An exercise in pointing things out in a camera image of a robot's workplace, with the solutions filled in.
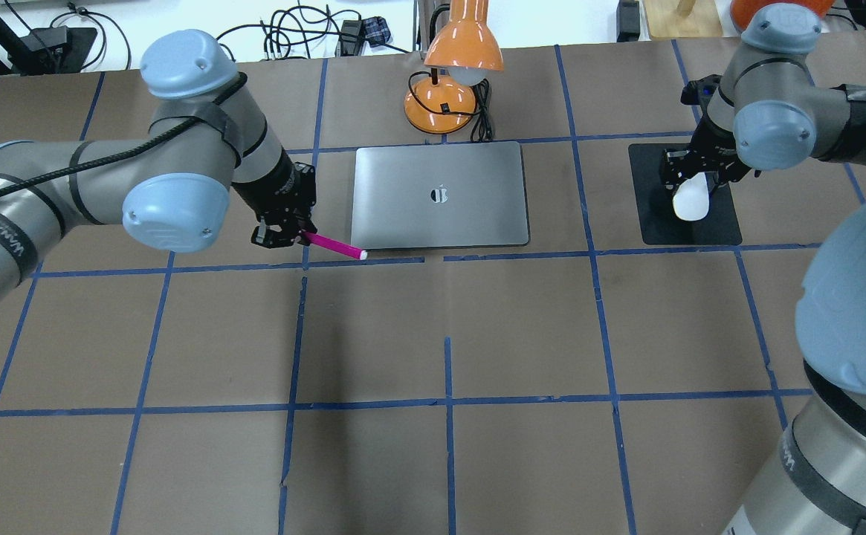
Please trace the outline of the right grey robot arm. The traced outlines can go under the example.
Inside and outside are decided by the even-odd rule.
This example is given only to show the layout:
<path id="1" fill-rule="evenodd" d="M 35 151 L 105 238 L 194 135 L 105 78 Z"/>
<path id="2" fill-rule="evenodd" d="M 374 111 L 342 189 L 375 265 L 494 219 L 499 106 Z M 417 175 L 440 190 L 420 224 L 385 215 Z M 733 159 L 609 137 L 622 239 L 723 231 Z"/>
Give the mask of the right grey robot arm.
<path id="1" fill-rule="evenodd" d="M 821 22 L 789 1 L 739 24 L 721 75 L 694 80 L 702 117 L 662 178 L 675 213 L 701 219 L 731 187 L 751 213 L 775 209 L 783 237 L 812 233 L 810 263 L 752 292 L 769 363 L 789 350 L 810 393 L 785 413 L 775 452 L 725 534 L 866 534 L 866 87 L 819 87 L 810 72 Z"/>

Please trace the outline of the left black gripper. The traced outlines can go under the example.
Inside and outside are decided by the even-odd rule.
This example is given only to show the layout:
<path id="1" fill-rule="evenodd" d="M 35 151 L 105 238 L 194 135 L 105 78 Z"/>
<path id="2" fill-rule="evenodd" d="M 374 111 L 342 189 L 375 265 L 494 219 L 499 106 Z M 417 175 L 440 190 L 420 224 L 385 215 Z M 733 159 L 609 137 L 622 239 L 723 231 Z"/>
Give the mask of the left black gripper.
<path id="1" fill-rule="evenodd" d="M 270 172 L 256 180 L 236 183 L 236 192 L 251 207 L 259 222 L 251 244 L 263 248 L 284 248 L 303 244 L 308 235 L 317 235 L 311 210 L 317 203 L 316 167 L 293 162 L 281 153 Z"/>

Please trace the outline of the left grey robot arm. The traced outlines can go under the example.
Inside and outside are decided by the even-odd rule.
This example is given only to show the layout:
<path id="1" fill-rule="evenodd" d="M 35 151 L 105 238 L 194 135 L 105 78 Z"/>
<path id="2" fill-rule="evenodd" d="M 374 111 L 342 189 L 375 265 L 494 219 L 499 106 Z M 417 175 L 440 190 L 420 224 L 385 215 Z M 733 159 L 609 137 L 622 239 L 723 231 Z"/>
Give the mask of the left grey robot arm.
<path id="1" fill-rule="evenodd" d="M 154 250 L 205 250 L 232 193 L 255 214 L 257 246 L 316 233 L 316 169 L 293 162 L 212 35 L 164 35 L 140 75 L 158 98 L 144 139 L 0 143 L 0 301 L 79 226 L 120 224 Z"/>

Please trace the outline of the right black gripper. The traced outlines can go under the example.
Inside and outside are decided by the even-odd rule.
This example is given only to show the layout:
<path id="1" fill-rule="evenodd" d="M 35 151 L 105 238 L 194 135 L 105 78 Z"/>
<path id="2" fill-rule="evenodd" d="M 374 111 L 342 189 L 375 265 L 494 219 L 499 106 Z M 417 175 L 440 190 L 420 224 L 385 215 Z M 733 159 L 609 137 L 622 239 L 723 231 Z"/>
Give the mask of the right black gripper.
<path id="1" fill-rule="evenodd" d="M 709 114 L 709 105 L 718 95 L 722 78 L 720 74 L 708 75 L 688 81 L 681 90 L 681 104 L 700 106 L 702 115 L 687 148 L 664 149 L 660 156 L 658 175 L 670 197 L 699 172 L 704 172 L 708 195 L 731 182 L 741 181 L 751 172 L 751 167 L 737 155 L 733 133 L 712 121 Z"/>

